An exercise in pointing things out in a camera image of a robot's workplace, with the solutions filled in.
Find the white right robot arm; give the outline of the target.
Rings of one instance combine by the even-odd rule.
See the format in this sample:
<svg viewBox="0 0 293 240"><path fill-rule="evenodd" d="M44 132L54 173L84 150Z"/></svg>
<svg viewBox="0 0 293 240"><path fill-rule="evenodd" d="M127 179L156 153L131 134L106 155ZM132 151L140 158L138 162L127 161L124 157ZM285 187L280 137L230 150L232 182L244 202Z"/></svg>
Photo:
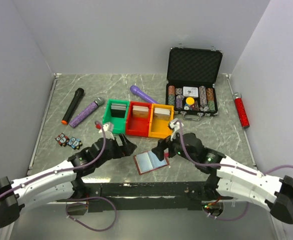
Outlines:
<svg viewBox="0 0 293 240"><path fill-rule="evenodd" d="M205 147L194 133L160 139L151 150L159 160L176 155L192 162L209 177L204 187L210 199L230 197L255 204L269 211L277 220L293 224L293 178L262 173L233 160L231 157Z"/></svg>

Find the red leather card holder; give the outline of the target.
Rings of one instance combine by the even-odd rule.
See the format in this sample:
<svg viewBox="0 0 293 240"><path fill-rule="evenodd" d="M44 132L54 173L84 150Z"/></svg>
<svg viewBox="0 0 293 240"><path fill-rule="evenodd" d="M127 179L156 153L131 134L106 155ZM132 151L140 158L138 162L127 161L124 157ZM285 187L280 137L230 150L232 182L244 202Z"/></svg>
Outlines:
<svg viewBox="0 0 293 240"><path fill-rule="evenodd" d="M137 154L133 157L138 174L143 175L157 169L168 166L169 153L164 153L164 159L159 160L158 157L150 150Z"/></svg>

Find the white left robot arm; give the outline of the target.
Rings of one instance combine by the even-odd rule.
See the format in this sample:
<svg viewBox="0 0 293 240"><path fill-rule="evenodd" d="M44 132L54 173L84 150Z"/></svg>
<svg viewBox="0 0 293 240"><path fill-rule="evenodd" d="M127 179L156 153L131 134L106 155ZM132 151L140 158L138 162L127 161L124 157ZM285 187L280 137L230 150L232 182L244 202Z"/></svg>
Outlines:
<svg viewBox="0 0 293 240"><path fill-rule="evenodd" d="M105 162L128 157L137 148L123 134L100 138L58 165L20 179L0 178L0 229L26 211L55 201L84 202L89 196L82 178Z"/></svg>

